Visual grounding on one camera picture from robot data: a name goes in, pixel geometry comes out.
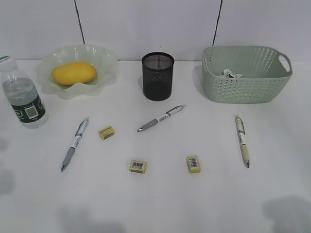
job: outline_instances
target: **glass bowl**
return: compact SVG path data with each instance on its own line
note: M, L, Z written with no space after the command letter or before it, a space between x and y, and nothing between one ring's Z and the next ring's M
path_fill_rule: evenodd
M55 93L62 99L71 99L78 95L97 95L104 86L114 82L117 78L117 61L112 51L99 46L65 46L45 56L35 71L43 93ZM53 70L72 62L92 64L97 71L97 77L88 83L76 83L72 86L58 84L52 77Z

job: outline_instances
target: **eraser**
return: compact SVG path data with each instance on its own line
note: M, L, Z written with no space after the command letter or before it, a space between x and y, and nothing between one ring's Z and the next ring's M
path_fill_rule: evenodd
M190 173L201 172L201 167L199 164L198 156L187 157L187 165L188 165L188 170Z
M132 160L131 165L130 165L131 172L136 172L136 173L141 173L141 174L145 174L146 168L147 168L146 162L137 161L137 160Z
M109 127L105 128L103 130L100 130L98 132L98 134L99 134L99 136L101 137L102 140L105 140L105 139L110 138L111 136L115 135L116 132L115 132L115 130L113 129L112 126L109 126Z

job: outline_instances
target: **plastic bottle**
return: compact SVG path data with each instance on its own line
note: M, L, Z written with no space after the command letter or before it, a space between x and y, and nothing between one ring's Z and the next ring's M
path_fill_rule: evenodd
M0 71L3 91L21 124L28 129L44 125L49 116L33 81L11 56L0 58Z

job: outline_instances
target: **basket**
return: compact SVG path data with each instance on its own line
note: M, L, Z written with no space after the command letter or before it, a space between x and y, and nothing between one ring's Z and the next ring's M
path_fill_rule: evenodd
M279 60L284 57L287 71ZM224 69L241 74L240 78L219 77ZM273 100L291 78L289 58L270 47L216 46L204 50L203 89L221 103L266 103Z

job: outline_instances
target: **pen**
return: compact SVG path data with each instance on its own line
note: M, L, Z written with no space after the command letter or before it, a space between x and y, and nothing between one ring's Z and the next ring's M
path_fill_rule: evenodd
M147 124L144 124L143 126L141 126L137 130L137 132L144 131L144 130L156 125L157 123L160 123L161 121L165 120L166 118L169 118L170 116L174 115L175 113L178 113L179 111L183 110L184 108L185 108L185 105L180 105L180 106L172 108L171 110L166 112L164 115L162 115L156 119L153 119L152 121L149 121Z
M81 122L76 134L75 134L75 137L74 137L74 141L73 141L73 144L72 146L69 148L67 154L66 154L66 157L62 163L62 167L60 169L60 171L64 171L66 169L66 167L68 166L74 152L76 151L76 148L82 138L82 135L84 133L84 130L86 130L86 127L88 125L88 119L89 117L87 117L84 121Z
M245 142L244 124L239 116L235 116L235 123L236 123L237 130L238 130L238 137L239 137L239 142L240 142L242 159L245 164L245 167L249 168L249 156L248 156L247 145Z

